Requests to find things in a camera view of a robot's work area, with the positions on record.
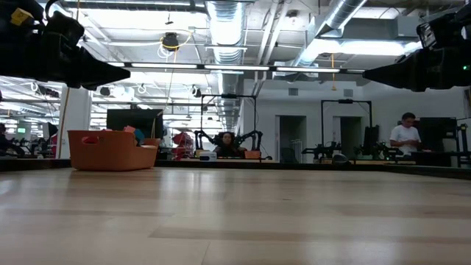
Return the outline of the black ceiling fixture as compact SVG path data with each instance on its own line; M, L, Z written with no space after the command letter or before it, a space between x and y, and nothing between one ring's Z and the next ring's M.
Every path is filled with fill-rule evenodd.
M175 51L178 50L180 47L180 43L177 38L177 33L176 32L166 32L165 35L163 36L163 39L161 41L162 47L169 51Z

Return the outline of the grey ceiling unit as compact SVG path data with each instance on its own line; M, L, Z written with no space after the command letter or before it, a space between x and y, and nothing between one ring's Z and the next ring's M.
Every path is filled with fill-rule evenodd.
M420 17L397 16L395 22L395 34L399 38L416 38L417 26L420 25Z

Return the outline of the person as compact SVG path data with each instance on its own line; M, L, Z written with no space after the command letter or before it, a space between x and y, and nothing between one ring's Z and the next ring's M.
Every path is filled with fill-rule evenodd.
M0 152L6 152L8 149L12 149L17 156L23 157L25 155L24 150L7 140L5 133L6 127L4 124L0 123Z
M397 125L391 132L389 143L392 148L399 149L403 156L411 156L416 152L421 144L421 139L417 128L414 126L416 116L413 113L404 113L401 124Z
M220 158L245 158L246 149L236 146L236 137L232 132L218 134L218 143L213 150Z

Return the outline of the silver ventilation duct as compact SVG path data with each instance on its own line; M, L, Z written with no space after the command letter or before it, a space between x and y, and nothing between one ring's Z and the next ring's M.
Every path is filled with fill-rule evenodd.
M327 38L340 38L344 28L352 17L364 6L368 0L332 0L326 12L315 17L305 32L305 45L294 58L291 66L309 67L322 53L334 53L337 44L331 43Z
M207 1L211 43L217 64L241 64L245 4L235 1Z

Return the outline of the orange plastic bin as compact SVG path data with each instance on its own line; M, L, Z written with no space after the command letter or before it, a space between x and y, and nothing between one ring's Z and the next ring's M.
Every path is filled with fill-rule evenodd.
M97 136L98 144L84 144L82 138ZM69 130L71 166L81 171L121 172L152 168L158 138L147 138L137 146L135 135L124 131Z

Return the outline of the black monitor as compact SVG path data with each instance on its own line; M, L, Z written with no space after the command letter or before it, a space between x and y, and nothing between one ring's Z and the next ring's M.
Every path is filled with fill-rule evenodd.
M123 130L126 126L139 129L145 138L163 137L163 115L160 109L109 109L106 127Z

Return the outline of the white column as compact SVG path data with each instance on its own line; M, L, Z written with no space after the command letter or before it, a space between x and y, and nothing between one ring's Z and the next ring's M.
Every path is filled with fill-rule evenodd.
M69 130L89 130L93 92L62 85L56 158L70 158Z

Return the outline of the black cabinet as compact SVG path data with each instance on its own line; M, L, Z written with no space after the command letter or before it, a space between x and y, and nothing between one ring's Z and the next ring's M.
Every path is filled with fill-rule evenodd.
M456 118L422 117L418 124L421 148L443 152L445 150L444 139L455 139L456 127Z

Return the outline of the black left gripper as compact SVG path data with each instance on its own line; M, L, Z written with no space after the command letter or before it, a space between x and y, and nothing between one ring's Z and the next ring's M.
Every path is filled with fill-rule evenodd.
M78 47L84 28L61 12L50 15L56 1L48 0L42 7L36 0L0 0L0 76L64 82L89 91L129 78L130 71L97 60ZM31 13L34 24L11 24L17 8Z

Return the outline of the red cart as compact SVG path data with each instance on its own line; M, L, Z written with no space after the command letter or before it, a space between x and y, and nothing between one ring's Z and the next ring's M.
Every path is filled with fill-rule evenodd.
M183 158L192 157L194 152L194 141L188 133L178 133L172 137L172 141L176 145L176 147L172 148L174 160L182 160Z

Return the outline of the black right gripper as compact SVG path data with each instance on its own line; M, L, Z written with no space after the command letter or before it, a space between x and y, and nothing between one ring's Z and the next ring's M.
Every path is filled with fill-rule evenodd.
M423 92L427 88L445 90L471 85L471 49L466 46L435 50L419 49L403 55L395 63L366 70L363 78Z

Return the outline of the black gantry stand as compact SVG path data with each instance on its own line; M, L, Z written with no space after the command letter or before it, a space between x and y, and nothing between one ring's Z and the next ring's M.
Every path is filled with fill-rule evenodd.
M253 103L253 113L254 113L254 122L253 122L253 130L249 131L247 133L244 133L242 135L237 135L235 137L235 145L240 146L242 143L244 143L248 138L252 139L252 146L251 150L260 150L261 148L261 137L263 133L261 131L257 130L257 97L256 96L251 96L251 95L238 95L235 93L223 93L223 94L202 94L200 99L200 126L199 130L195 131L195 137L196 137L196 148L201 149L202 145L202 137L205 137L211 142L212 144L217 145L219 139L218 136L214 136L211 138L204 130L203 130L203 112L204 108L210 104L215 98L221 98L221 99L251 99Z
M353 99L321 99L321 102L320 102L320 119L321 119L321 141L322 141L322 144L326 144L325 142L325 120L324 120L324 103L326 102L335 102L337 104L344 104L344 105L348 105L348 104L353 104L353 103L357 103L360 107L362 106L361 103L366 103L368 104L369 106L369 109L368 111L366 111L369 115L369 127L372 127L373 124L373 117L372 117L372 101L370 100L353 100Z

